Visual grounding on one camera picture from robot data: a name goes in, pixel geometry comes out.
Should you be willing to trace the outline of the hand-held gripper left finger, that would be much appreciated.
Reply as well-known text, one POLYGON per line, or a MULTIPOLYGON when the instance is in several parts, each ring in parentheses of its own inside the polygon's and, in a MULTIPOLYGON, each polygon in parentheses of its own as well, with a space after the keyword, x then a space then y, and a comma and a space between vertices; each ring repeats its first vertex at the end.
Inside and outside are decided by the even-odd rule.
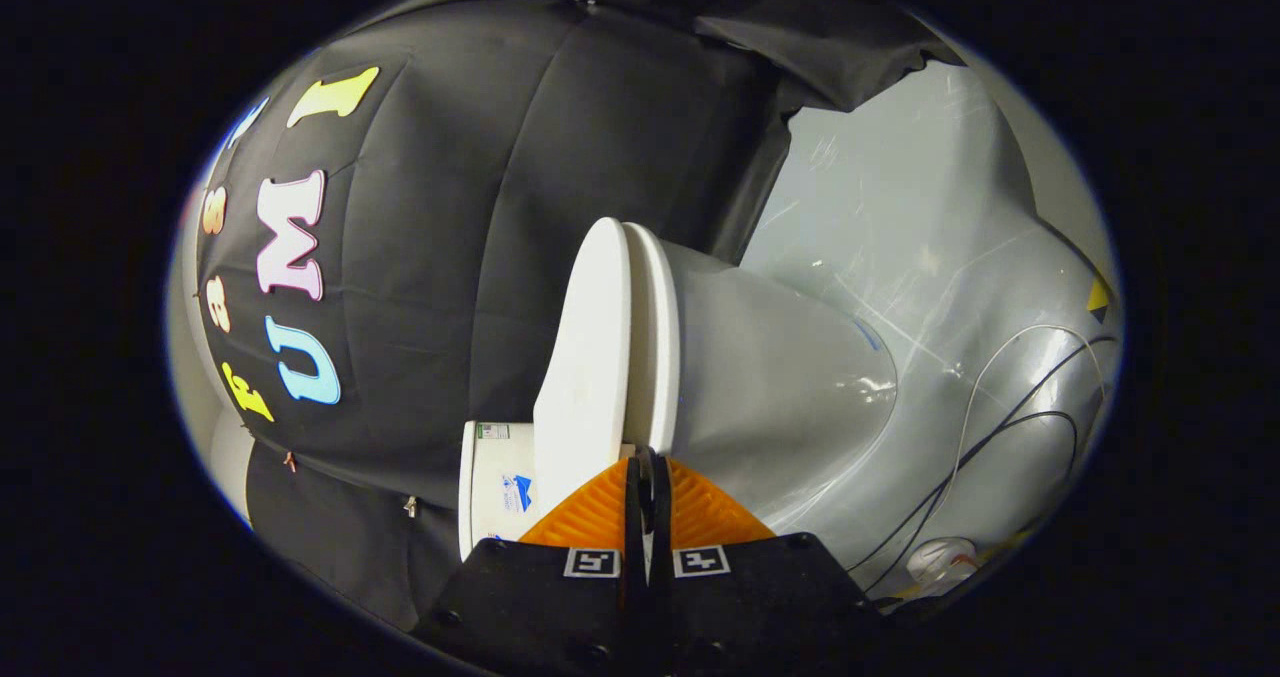
POLYGON ((617 548, 484 539, 449 577, 415 637, 495 676, 645 676, 631 632, 649 607, 644 536, 649 453, 595 482, 614 509, 617 548))

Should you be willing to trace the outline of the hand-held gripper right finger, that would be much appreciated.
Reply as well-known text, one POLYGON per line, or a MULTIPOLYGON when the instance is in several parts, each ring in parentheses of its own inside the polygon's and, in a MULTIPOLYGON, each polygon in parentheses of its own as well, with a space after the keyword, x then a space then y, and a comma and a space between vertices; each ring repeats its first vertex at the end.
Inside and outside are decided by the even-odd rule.
POLYGON ((692 468, 648 459, 655 674, 861 674, 883 618, 826 545, 773 534, 692 468))

